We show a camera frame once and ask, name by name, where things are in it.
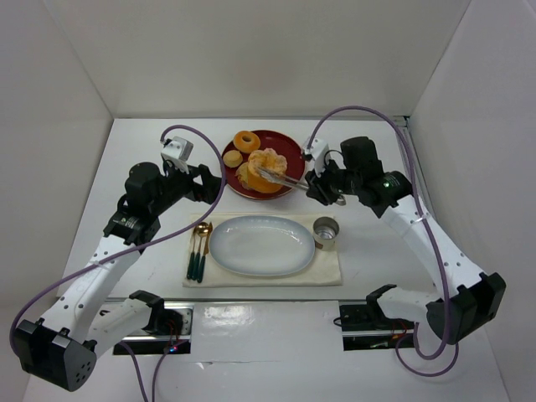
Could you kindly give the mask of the metal tongs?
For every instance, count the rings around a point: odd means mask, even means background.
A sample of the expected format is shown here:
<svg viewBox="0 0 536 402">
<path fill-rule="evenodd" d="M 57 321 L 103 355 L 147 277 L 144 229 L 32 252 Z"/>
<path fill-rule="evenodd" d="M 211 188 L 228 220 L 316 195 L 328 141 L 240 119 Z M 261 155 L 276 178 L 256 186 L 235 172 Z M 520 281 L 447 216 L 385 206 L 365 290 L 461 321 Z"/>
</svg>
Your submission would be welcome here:
<svg viewBox="0 0 536 402">
<path fill-rule="evenodd" d="M 269 173 L 265 169 L 261 169 L 261 168 L 259 169 L 259 171 L 260 171 L 260 175 L 263 178 L 269 180 L 270 182 L 278 183 L 284 187 L 300 189 L 304 191 L 305 193 L 308 189 L 308 185 L 306 183 L 305 178 L 303 180 L 298 180 L 295 178 L 291 178 L 290 176 L 287 176 L 287 175 L 276 175 L 274 173 Z M 352 193 L 347 192 L 344 195 L 345 199 L 348 194 L 352 194 Z"/>
</svg>

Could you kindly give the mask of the large orange sugared bread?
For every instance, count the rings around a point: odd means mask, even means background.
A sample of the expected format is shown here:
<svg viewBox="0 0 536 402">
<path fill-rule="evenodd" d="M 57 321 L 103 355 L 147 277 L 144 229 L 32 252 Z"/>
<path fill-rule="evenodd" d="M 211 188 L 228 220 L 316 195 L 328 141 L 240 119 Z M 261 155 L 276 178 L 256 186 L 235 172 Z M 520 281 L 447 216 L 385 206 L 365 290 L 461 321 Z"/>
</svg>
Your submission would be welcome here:
<svg viewBox="0 0 536 402">
<path fill-rule="evenodd" d="M 259 193 L 270 194 L 279 191 L 281 185 L 263 178 L 260 175 L 260 168 L 276 175 L 285 175 L 287 170 L 286 158 L 272 148 L 253 151 L 248 157 L 247 185 Z"/>
</svg>

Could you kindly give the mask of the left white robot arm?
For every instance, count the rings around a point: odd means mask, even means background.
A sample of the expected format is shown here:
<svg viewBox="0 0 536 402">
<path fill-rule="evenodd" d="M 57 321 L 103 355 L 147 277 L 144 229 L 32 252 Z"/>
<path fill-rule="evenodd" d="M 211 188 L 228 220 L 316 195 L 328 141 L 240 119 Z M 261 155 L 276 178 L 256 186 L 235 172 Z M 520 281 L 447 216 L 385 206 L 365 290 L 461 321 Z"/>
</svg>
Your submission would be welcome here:
<svg viewBox="0 0 536 402">
<path fill-rule="evenodd" d="M 66 276 L 70 287 L 39 319 L 30 322 L 21 313 L 13 319 L 9 342 L 23 371 L 74 392 L 87 381 L 96 360 L 127 334 L 159 329 L 166 316 L 164 300 L 146 291 L 135 291 L 103 317 L 98 313 L 143 251 L 158 244 L 154 236 L 160 215 L 182 198 L 213 209 L 225 184 L 224 176 L 215 177 L 205 165 L 186 173 L 152 162 L 133 166 L 93 259 Z"/>
</svg>

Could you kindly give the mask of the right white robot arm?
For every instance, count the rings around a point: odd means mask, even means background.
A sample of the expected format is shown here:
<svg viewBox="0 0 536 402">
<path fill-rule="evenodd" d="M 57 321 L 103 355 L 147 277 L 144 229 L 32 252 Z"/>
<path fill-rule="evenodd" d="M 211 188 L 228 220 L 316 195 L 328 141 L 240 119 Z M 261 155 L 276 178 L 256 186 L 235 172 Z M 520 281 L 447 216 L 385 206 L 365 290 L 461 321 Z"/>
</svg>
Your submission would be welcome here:
<svg viewBox="0 0 536 402">
<path fill-rule="evenodd" d="M 328 144 L 313 140 L 302 149 L 312 163 L 305 179 L 307 197 L 324 205 L 345 196 L 358 198 L 398 234 L 429 273 L 436 291 L 405 291 L 396 285 L 382 286 L 368 295 L 387 318 L 426 321 L 434 334 L 453 345 L 496 315 L 506 282 L 488 275 L 456 246 L 437 224 L 411 182 L 398 171 L 385 172 L 376 146 L 368 137 L 341 143 L 343 167 L 331 159 Z"/>
</svg>

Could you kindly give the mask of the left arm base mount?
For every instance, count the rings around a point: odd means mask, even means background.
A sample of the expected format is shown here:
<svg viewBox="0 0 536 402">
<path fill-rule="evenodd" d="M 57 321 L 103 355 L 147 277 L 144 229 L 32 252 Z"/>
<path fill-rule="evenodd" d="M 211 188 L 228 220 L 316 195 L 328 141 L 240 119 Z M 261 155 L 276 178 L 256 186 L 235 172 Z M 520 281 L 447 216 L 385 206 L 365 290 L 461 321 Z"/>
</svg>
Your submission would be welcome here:
<svg viewBox="0 0 536 402">
<path fill-rule="evenodd" d="M 137 329 L 125 336 L 126 343 L 136 355 L 190 354 L 193 326 L 193 307 L 167 303 L 163 318 L 153 329 Z"/>
</svg>

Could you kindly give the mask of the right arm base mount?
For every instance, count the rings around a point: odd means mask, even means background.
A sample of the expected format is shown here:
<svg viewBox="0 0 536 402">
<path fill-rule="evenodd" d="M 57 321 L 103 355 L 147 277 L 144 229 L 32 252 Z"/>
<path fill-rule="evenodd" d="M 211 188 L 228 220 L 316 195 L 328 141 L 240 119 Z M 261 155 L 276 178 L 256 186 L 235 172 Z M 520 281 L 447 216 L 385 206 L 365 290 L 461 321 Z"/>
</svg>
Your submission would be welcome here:
<svg viewBox="0 0 536 402">
<path fill-rule="evenodd" d="M 395 349 L 397 343 L 401 348 L 414 347 L 413 322 L 377 316 L 364 301 L 340 304 L 332 322 L 341 329 L 346 352 Z"/>
</svg>

